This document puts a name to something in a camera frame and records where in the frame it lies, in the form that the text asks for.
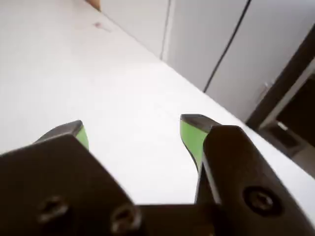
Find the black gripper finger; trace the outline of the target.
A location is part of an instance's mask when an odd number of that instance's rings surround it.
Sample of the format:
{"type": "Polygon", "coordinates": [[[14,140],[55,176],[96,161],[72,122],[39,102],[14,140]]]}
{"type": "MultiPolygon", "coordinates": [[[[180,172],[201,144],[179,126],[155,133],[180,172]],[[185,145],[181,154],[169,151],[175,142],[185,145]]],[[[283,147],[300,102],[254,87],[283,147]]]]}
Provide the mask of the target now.
{"type": "Polygon", "coordinates": [[[3,236],[134,236],[140,210],[90,153],[82,121],[0,156],[3,236]]]}
{"type": "Polygon", "coordinates": [[[213,202],[221,233],[314,235],[312,223],[241,127],[182,114],[180,137],[199,174],[195,201],[213,202]]]}

